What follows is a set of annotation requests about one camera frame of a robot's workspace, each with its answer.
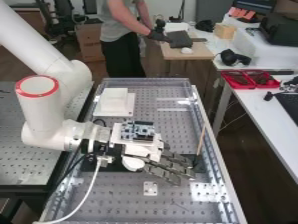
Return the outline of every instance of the optical breadboard table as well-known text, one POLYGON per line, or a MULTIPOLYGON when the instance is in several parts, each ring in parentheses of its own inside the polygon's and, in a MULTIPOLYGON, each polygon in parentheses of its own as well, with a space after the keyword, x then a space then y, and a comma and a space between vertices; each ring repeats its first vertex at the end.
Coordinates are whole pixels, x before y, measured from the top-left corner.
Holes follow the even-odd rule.
MULTIPOLYGON (((204 124, 205 172, 195 181, 174 187, 163 179, 134 172, 100 172, 91 195, 64 224, 115 223, 247 223, 201 99, 188 79, 106 79, 87 120, 106 88, 128 88, 136 93, 134 120, 154 121, 158 133, 180 154, 196 154, 204 124), (158 183, 159 195, 144 195, 144 182, 158 183)), ((108 127, 120 117, 102 117, 108 127)), ((64 217, 76 208, 91 184, 92 172, 78 167, 51 198, 42 220, 64 217)))
MULTIPOLYGON (((92 86, 67 106, 66 117, 78 120, 92 86)), ((0 192, 44 188, 59 163, 60 151, 22 142, 26 119, 15 94, 15 83, 0 82, 0 192)))

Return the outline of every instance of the black cable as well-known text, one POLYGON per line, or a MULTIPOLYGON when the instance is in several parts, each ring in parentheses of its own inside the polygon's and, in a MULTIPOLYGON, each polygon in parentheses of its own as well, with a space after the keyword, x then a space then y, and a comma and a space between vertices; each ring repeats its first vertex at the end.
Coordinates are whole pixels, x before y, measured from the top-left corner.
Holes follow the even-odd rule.
POLYGON ((63 183, 64 179, 67 178, 67 176, 70 175, 70 173, 74 171, 74 169, 76 168, 78 164, 86 159, 86 157, 88 156, 90 154, 86 154, 84 156, 82 156, 82 158, 75 162, 75 164, 71 166, 71 168, 66 171, 62 179, 59 180, 58 184, 56 184, 56 187, 55 187, 55 190, 58 189, 58 187, 60 186, 60 184, 63 183))
MULTIPOLYGON (((71 169, 71 166, 72 166, 74 161, 75 161, 75 159, 76 159, 76 157, 78 157, 78 154, 79 154, 79 152, 80 152, 80 149, 82 149, 82 145, 79 145, 79 146, 78 146, 78 149, 76 149, 76 152, 75 152, 75 154, 74 154, 72 160, 71 160, 71 162, 68 163, 68 166, 67 166, 67 168, 66 168, 66 173, 67 173, 67 172, 68 172, 68 170, 71 169)), ((50 198, 51 198, 51 196, 52 196, 54 192, 56 191, 56 189, 58 189, 59 185, 62 184, 62 180, 63 180, 63 179, 64 179, 64 178, 62 178, 62 179, 58 181, 58 183, 56 183, 55 187, 51 189, 51 191, 50 191, 50 194, 48 194, 48 197, 47 197, 47 200, 46 200, 46 201, 48 201, 48 200, 50 200, 50 198)))
POLYGON ((186 0, 183 0, 183 5, 180 8, 180 14, 179 14, 179 18, 182 18, 184 20, 184 11, 186 11, 186 0))
POLYGON ((107 127, 107 123, 103 119, 98 118, 96 120, 94 120, 94 123, 96 124, 98 121, 102 121, 102 123, 104 124, 104 127, 107 127))

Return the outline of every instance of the small white object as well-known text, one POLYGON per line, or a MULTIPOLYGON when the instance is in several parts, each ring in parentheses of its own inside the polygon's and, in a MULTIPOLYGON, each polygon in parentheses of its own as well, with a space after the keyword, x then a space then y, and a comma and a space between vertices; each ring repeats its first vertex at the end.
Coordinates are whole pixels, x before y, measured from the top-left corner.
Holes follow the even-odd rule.
POLYGON ((144 182, 144 196, 158 196, 159 195, 159 185, 156 182, 144 182))
POLYGON ((143 169, 146 166, 146 162, 142 159, 128 157, 128 156, 123 156, 123 164, 126 168, 132 172, 136 172, 138 170, 143 169))
POLYGON ((166 32, 175 32, 175 31, 187 31, 189 30, 189 24, 188 23, 167 23, 166 25, 166 32))
POLYGON ((136 94, 128 88, 107 88, 94 112, 99 117, 132 117, 136 94))
POLYGON ((183 54, 193 54, 193 49, 188 48, 188 47, 184 47, 183 50, 182 50, 182 53, 183 54))

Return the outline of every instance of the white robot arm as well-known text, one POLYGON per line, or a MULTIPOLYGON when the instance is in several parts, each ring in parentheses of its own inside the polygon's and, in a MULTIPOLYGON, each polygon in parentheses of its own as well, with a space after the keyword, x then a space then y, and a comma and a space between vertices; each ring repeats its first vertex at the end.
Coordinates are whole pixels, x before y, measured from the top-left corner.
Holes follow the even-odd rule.
POLYGON ((193 178, 192 163, 170 152, 155 132, 154 124, 127 122, 114 130, 92 122, 66 120, 66 106, 91 85, 92 73, 80 61, 70 61, 17 12, 0 0, 0 44, 15 54, 38 75, 17 84, 17 94, 26 116, 22 139, 27 145, 70 151, 84 142, 86 153, 99 151, 99 145, 123 145, 123 164, 131 171, 146 170, 180 184, 179 176, 193 178), (138 139, 135 135, 151 139, 138 139))

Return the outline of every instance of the table leg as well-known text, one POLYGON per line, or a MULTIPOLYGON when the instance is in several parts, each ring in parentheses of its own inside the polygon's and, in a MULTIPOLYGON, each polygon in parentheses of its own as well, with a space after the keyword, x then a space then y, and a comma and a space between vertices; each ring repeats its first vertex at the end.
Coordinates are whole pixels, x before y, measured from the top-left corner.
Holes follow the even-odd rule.
POLYGON ((227 113, 227 108, 228 108, 229 101, 231 101, 231 96, 232 96, 232 89, 231 89, 229 84, 225 82, 220 106, 217 108, 216 120, 213 123, 213 132, 215 132, 216 137, 219 136, 219 133, 221 130, 221 124, 223 124, 223 120, 225 118, 225 113, 227 113))
POLYGON ((184 77, 188 77, 187 72, 188 72, 188 61, 184 62, 184 77))
POLYGON ((167 77, 171 76, 171 61, 170 60, 166 61, 166 76, 167 77))

